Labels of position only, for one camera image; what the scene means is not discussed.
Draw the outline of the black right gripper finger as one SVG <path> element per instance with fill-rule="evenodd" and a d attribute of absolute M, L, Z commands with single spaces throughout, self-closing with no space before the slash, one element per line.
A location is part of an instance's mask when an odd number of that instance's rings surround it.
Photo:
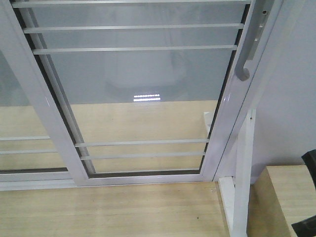
<path fill-rule="evenodd" d="M 304 161 L 308 171 L 312 178 L 316 177 L 316 151 L 311 150 L 302 155 L 302 160 Z"/>
<path fill-rule="evenodd" d="M 316 217 L 312 216 L 305 220 L 291 224 L 294 232 L 298 237 L 315 237 L 316 236 Z"/>

